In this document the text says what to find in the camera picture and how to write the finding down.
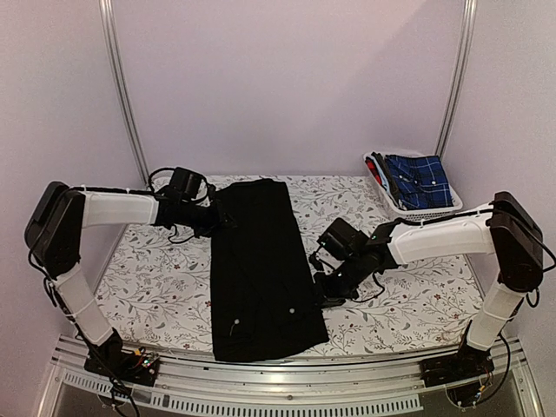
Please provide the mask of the black long sleeve shirt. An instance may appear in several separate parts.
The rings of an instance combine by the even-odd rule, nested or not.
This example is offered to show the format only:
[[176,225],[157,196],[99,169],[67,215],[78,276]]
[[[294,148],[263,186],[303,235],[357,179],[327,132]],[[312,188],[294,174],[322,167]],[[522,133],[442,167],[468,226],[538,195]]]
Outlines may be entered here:
[[211,239],[214,357],[274,360],[327,342],[286,183],[236,182],[217,195],[235,225]]

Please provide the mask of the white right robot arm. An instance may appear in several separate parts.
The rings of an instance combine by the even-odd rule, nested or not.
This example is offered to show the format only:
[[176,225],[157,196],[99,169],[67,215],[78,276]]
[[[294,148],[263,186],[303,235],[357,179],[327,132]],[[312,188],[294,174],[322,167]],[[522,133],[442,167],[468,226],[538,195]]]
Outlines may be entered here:
[[338,218],[323,232],[318,247],[339,262],[329,273],[314,274],[324,307],[353,299],[368,277],[417,261],[466,257],[484,301],[467,326],[464,348],[450,358],[449,371],[458,379],[481,367],[481,352],[493,346],[527,294],[540,286],[549,253],[540,226],[508,191],[477,208],[444,217],[397,218],[371,234]]

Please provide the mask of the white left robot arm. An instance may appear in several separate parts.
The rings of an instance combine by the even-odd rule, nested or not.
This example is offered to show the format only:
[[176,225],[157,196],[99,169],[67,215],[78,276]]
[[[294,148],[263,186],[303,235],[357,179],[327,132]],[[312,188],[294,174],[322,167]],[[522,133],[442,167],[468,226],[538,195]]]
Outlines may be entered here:
[[45,274],[55,302],[66,308],[83,339],[99,347],[96,364],[111,377],[129,370],[129,358],[112,344],[115,331],[96,303],[81,266],[82,232],[106,225],[149,225],[191,228],[195,237],[211,237],[234,222],[209,185],[208,204],[178,199],[164,187],[147,189],[70,187],[48,184],[24,232],[35,268]]

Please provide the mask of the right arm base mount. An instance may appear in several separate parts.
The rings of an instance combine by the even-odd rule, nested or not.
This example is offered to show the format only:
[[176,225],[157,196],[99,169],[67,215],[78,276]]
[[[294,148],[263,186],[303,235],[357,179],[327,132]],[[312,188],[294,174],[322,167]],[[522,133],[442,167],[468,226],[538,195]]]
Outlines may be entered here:
[[426,387],[438,387],[475,378],[474,382],[447,390],[447,398],[458,407],[476,406],[490,381],[494,364],[490,350],[482,351],[462,341],[454,354],[419,362],[420,378]]

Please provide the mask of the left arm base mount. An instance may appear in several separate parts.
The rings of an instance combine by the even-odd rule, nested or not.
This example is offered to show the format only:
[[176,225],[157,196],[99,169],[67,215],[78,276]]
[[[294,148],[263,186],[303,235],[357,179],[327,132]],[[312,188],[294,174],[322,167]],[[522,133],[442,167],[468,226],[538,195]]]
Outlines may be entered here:
[[160,367],[160,357],[148,353],[144,347],[133,352],[122,349],[119,340],[108,340],[101,346],[85,341],[89,350],[84,369],[93,374],[112,378],[114,381],[129,382],[153,387]]

